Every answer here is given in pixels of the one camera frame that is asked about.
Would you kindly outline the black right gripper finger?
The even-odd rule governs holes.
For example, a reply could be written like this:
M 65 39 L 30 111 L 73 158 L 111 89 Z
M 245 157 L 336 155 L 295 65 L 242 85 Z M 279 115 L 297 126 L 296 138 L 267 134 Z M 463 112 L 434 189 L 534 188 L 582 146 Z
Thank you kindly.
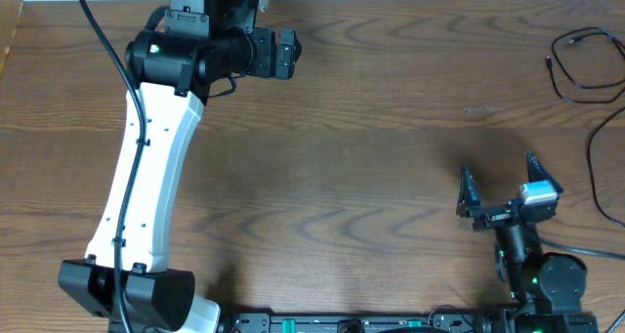
M 525 165 L 530 183 L 547 181 L 549 182 L 558 194 L 563 193 L 563 187 L 556 179 L 547 171 L 547 169 L 540 162 L 538 156 L 531 150 L 525 153 Z
M 473 210 L 481 207 L 481 200 L 476 180 L 467 165 L 460 168 L 460 190 L 456 207 L 456 214 L 460 217 L 469 217 Z

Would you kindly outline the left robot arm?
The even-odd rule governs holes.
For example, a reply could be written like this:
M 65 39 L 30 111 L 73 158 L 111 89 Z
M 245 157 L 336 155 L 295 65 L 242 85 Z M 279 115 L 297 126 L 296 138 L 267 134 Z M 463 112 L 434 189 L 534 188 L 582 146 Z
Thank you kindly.
M 123 56 L 126 126 L 104 213 L 83 258 L 58 284 L 113 332 L 215 332 L 218 304 L 170 268 L 170 226 L 188 146 L 211 86 L 244 76 L 287 80 L 302 52 L 290 28 L 257 26 L 270 0 L 171 0 Z

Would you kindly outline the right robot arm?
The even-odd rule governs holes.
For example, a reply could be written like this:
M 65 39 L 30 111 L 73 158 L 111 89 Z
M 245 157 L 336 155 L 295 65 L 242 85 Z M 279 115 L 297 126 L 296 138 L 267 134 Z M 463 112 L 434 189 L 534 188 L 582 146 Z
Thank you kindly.
M 495 233 L 496 267 L 510 287 L 513 305 L 478 313 L 475 332 L 597 332 L 597 319 L 582 311 L 587 267 L 573 256 L 545 252 L 537 225 L 556 215 L 562 186 L 531 151 L 525 154 L 528 182 L 515 198 L 484 207 L 468 166 L 460 168 L 456 214 L 473 221 L 474 231 Z

